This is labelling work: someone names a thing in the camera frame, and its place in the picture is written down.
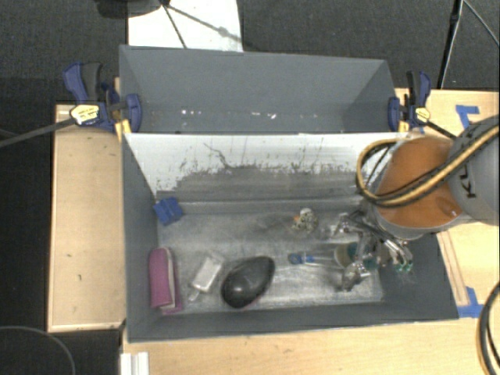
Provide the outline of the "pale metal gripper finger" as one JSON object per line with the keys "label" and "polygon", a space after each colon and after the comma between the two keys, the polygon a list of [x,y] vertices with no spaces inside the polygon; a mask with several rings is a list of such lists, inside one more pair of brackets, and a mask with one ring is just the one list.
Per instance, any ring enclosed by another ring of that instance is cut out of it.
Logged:
{"label": "pale metal gripper finger", "polygon": [[337,224],[338,234],[364,232],[365,224],[360,211],[342,213]]}
{"label": "pale metal gripper finger", "polygon": [[341,276],[341,288],[344,291],[350,291],[354,286],[363,282],[371,276],[371,272],[362,262],[353,262],[343,271]]}

